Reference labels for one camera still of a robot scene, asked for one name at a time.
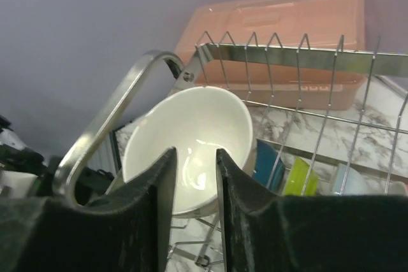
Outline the white grey bottom bowl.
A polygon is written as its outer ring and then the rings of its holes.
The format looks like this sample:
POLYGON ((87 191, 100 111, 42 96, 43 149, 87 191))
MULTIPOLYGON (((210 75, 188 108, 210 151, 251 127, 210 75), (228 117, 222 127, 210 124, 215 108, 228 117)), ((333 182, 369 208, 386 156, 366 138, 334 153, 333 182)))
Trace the white grey bottom bowl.
POLYGON ((336 196, 339 195, 364 195, 371 194, 373 190, 370 188, 364 177, 355 169, 349 167, 346 182, 343 186, 344 177, 346 175, 346 165, 339 164, 332 176, 330 192, 336 196))

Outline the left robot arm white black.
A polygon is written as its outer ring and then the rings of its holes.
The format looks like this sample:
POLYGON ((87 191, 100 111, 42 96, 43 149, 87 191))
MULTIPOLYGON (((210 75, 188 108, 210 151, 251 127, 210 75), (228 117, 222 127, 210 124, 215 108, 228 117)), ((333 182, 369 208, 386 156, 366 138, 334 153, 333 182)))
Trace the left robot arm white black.
MULTIPOLYGON (((52 183, 62 157, 44 156, 30 149, 15 134, 11 122, 1 117, 1 191, 8 197, 52 196, 52 183)), ((103 169, 84 167, 75 185, 79 204, 87 204, 93 197, 103 195, 114 175, 103 169)))

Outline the lime green white bowl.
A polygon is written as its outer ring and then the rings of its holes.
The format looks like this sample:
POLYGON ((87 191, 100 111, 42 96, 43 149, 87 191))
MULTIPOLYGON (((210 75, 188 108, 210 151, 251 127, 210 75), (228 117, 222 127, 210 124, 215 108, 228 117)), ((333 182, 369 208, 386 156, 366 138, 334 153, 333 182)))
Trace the lime green white bowl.
MULTIPOLYGON (((302 194, 309 167, 309 164, 303 159, 299 157, 295 159, 282 191, 283 196, 300 196, 302 194)), ((319 178, 312 169, 303 195, 314 196, 317 190, 318 181, 319 178)))

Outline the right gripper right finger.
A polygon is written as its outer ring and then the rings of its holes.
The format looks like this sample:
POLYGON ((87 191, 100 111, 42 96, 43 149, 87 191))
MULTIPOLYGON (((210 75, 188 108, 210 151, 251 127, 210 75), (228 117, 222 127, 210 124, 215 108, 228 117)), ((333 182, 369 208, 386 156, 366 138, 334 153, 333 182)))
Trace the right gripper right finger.
POLYGON ((406 271, 405 196, 278 196, 216 151, 226 271, 406 271))

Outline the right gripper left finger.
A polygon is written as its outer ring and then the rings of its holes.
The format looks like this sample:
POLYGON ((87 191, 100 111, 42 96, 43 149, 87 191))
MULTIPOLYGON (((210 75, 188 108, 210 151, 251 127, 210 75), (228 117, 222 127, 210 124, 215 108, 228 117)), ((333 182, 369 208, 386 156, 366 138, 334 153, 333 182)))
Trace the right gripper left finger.
POLYGON ((87 206, 1 200, 2 271, 164 271, 177 151, 87 206))

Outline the white orange bowl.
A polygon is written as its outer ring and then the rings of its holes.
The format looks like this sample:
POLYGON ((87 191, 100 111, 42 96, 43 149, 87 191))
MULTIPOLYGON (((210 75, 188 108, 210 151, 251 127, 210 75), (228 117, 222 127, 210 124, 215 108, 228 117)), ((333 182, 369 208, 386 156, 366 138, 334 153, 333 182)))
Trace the white orange bowl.
POLYGON ((388 185, 387 195, 407 196, 407 185, 403 182, 390 182, 388 185))

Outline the plain white bowl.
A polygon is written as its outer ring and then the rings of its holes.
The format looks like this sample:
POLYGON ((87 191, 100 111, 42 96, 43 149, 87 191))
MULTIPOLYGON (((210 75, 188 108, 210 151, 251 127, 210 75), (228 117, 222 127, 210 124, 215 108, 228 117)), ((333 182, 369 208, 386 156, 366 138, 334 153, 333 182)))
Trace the plain white bowl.
POLYGON ((256 163, 256 138, 248 107, 219 87, 172 94, 142 116, 126 145, 122 177, 128 183, 167 149, 177 150, 173 216, 196 218, 217 210, 216 151, 227 151, 248 175, 256 163))

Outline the dark teal beige bowl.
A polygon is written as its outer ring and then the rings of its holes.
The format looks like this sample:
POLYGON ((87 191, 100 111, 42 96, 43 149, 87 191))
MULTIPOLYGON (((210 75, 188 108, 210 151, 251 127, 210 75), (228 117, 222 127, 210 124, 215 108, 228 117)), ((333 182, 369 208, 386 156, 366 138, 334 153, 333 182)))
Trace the dark teal beige bowl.
POLYGON ((272 173, 277 154, 278 152, 268 143, 257 140, 257 157, 252 177, 262 186, 268 187, 268 189, 272 192, 279 191, 284 178, 285 165, 282 160, 279 159, 275 171, 273 172, 270 185, 268 185, 268 181, 272 173))

